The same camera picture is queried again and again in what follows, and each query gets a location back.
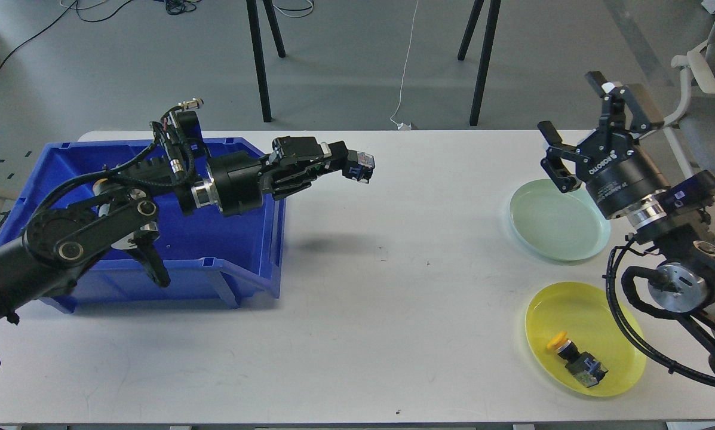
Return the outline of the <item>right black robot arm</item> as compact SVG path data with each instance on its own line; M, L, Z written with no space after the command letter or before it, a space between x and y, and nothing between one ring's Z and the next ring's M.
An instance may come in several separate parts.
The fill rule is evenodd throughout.
M597 128L566 145L550 121L538 123L547 143L541 167L560 192L584 186L605 219L625 217L634 228L609 254L604 275L623 335L669 373L715 387L715 317L705 310L715 303L715 234L706 210L715 202L715 175L704 170L669 185L640 146L665 125L645 88L608 81L599 71L586 79L602 101ZM712 373L679 364L636 334L622 315L617 285L635 309L679 322L708 351Z

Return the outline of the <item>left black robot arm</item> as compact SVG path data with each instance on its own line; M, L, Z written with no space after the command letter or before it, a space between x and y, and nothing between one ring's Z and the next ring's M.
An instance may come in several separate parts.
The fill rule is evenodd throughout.
M155 248L159 208L155 198L173 194L182 213L216 206L232 217L310 188L325 174L368 183L373 155L342 141L277 138L272 152L243 150L214 156L202 138L200 98L178 103L150 124L153 138L139 154L114 168L65 180L38 204L20 235L0 247L0 320L20 321L17 310L32 300L74 290L78 280L118 248L133 257L155 285L170 283Z

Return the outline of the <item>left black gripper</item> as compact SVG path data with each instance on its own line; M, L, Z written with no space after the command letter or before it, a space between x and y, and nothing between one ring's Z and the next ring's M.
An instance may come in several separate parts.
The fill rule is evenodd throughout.
M263 205L263 194L280 201L310 188L322 175L340 171L348 153L342 141L285 136L273 139L272 153L261 158L243 150L209 157L207 176L193 183L190 202L195 209L216 206L224 217L245 213Z

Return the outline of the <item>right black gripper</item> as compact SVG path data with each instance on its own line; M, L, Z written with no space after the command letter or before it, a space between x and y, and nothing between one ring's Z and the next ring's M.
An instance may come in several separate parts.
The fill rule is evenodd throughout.
M578 190L584 182L603 217L613 219L671 188L638 140L663 128L665 117L642 84L608 81L600 71L585 73L585 79L602 100L597 130L575 147L563 143L551 121L540 121L537 128L547 144L541 167L562 193ZM578 164L576 175L564 160Z

